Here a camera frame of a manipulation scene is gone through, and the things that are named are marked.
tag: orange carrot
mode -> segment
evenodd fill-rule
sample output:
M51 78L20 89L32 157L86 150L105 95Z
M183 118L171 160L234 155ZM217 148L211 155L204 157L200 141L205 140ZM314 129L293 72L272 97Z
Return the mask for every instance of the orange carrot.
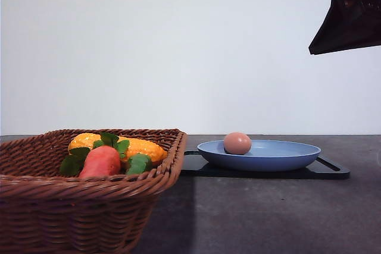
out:
M79 178L115 175L120 171L119 153L110 146L92 149L86 157Z

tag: brown wicker basket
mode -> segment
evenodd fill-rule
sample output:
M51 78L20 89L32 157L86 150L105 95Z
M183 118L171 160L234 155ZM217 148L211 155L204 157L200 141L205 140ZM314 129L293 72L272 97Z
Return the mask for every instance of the brown wicker basket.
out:
M102 131L151 140L163 163L141 175L60 177L67 146ZM129 253L158 196L179 177L186 134L165 130L57 130L1 144L0 253Z

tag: brown egg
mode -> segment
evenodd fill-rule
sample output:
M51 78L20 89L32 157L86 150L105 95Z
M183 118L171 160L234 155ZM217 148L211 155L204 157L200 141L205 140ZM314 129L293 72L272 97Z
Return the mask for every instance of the brown egg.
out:
M244 155L250 151L251 139L240 132L229 133L224 138L224 148L227 153Z

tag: yellow corn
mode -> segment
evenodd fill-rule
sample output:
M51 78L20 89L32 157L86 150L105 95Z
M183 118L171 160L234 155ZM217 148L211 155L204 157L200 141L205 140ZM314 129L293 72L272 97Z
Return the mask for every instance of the yellow corn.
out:
M94 141L100 139L101 135L99 134L81 133L70 142L68 150L70 152L71 149L79 147L88 147L90 149L93 149ZM154 167L156 167L167 156L167 151L165 151L161 146L157 145L154 142L143 139L126 138L123 136L119 136L118 141L122 140L130 141L130 145L125 151L126 157L121 159L123 162L127 162L131 156L137 153L141 153L151 157L152 164Z
M167 151L154 142L137 138L119 137L119 141L122 140L130 141L130 146L125 151L126 157L121 159L122 161L128 161L131 156L141 153L151 157L152 164L156 167L167 156Z

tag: green leaf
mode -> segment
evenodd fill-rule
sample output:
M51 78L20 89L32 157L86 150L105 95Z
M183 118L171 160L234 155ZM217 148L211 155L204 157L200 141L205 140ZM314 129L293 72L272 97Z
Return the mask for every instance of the green leaf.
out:
M82 162L85 161L86 156L90 152L90 148L87 147L79 147L70 149L70 153L74 156L77 156Z
M126 157L124 152L127 150L127 148L129 146L130 146L130 141L128 141L128 140L122 140L122 141L117 143L117 148L116 149L118 150L120 158Z
M130 168L126 172L127 175L142 174L152 169L151 157L141 153L131 156L129 164Z
M94 143L93 143L93 149L101 147L103 145L105 145L105 143L102 140L94 141Z
M67 155L61 163L61 175L77 175L83 167L81 158L76 155Z
M102 132L101 140L105 145L116 148L119 137L112 133Z

